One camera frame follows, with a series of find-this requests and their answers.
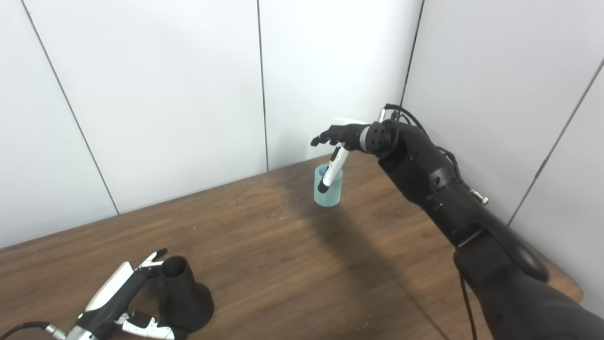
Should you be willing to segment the white and black right hand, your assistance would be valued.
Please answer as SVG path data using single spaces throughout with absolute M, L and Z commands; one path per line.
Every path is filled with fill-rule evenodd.
M 365 140 L 368 128 L 369 124 L 358 120 L 336 118 L 326 131 L 311 140 L 310 145 L 313 147 L 319 144 L 335 146 L 327 169 L 317 186 L 320 193 L 325 194 L 332 187 L 350 152 L 367 152 Z

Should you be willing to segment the white and black left hand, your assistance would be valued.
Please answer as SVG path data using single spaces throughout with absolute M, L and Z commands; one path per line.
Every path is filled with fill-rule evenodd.
M 123 262 L 95 293 L 77 318 L 67 340 L 110 340 L 129 333 L 151 340 L 185 340 L 188 333 L 142 312 L 129 311 L 129 304 L 153 278 L 159 276 L 160 257 L 167 249 L 153 252 L 134 268 Z

